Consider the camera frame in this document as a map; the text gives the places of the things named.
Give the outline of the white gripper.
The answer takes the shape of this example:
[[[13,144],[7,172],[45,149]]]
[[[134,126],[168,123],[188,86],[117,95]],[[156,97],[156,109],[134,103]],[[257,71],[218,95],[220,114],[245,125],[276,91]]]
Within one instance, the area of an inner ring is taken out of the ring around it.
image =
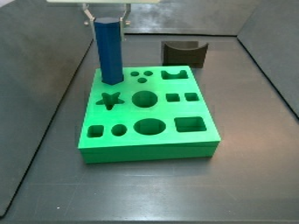
[[[59,3],[59,4],[81,4],[82,12],[87,18],[89,25],[93,24],[94,17],[89,11],[87,4],[125,4],[125,10],[119,18],[119,38],[125,39],[123,29],[129,25],[126,20],[130,13],[130,4],[157,4],[160,0],[45,0],[47,3]]]

